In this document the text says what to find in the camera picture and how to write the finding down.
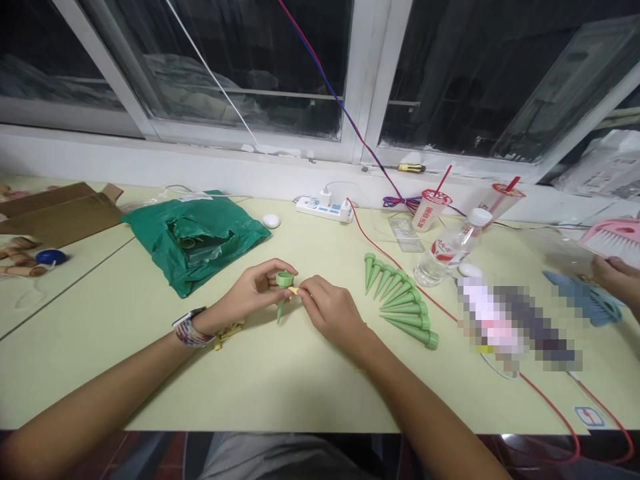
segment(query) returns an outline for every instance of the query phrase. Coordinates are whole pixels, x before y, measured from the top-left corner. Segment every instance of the wristwatch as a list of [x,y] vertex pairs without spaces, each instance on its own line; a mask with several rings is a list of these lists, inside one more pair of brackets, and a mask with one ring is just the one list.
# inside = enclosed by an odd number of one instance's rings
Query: wristwatch
[[184,315],[173,322],[173,331],[182,343],[194,348],[202,348],[213,340],[215,335],[205,335],[198,332],[193,326],[193,319],[196,315],[204,312],[206,307],[201,307],[196,310],[191,310],[188,314]]

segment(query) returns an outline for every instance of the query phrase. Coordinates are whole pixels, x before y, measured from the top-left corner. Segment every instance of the green plastic bag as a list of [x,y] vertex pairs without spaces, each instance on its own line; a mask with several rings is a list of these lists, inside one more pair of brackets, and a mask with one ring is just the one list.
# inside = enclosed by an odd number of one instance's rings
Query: green plastic bag
[[134,210],[122,222],[131,225],[180,298],[271,236],[227,198],[189,195]]

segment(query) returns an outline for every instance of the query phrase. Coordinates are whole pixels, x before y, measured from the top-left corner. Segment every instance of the blue brush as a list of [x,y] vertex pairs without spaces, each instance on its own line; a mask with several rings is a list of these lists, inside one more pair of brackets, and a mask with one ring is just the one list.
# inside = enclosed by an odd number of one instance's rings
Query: blue brush
[[622,312],[617,300],[576,278],[560,273],[543,271],[545,277],[558,287],[558,294],[569,300],[570,307],[581,308],[584,318],[588,318],[594,327],[622,320]]

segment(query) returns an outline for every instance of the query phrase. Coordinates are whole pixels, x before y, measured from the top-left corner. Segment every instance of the plastic water bottle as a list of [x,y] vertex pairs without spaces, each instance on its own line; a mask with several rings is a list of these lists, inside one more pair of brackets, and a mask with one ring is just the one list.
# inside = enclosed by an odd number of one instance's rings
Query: plastic water bottle
[[475,208],[462,225],[448,228],[433,242],[415,266],[413,276],[420,285],[435,287],[462,261],[471,251],[480,245],[482,227],[491,221],[490,212]]

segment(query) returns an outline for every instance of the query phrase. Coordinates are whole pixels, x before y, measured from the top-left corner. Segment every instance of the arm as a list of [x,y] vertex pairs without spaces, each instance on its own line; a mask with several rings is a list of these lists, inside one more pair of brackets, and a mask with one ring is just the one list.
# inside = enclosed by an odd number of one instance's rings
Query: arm
[[314,326],[367,373],[435,478],[510,478],[462,420],[366,326],[348,290],[318,276],[300,287],[298,295]]
[[[275,284],[275,274],[282,270],[297,275],[278,259],[245,270],[222,299],[194,318],[194,327],[212,335],[252,311],[289,298],[291,292]],[[121,428],[194,352],[172,332],[71,392],[0,445],[0,477],[62,476]]]
[[594,257],[593,278],[624,302],[636,321],[640,322],[640,270],[628,266],[618,257]]

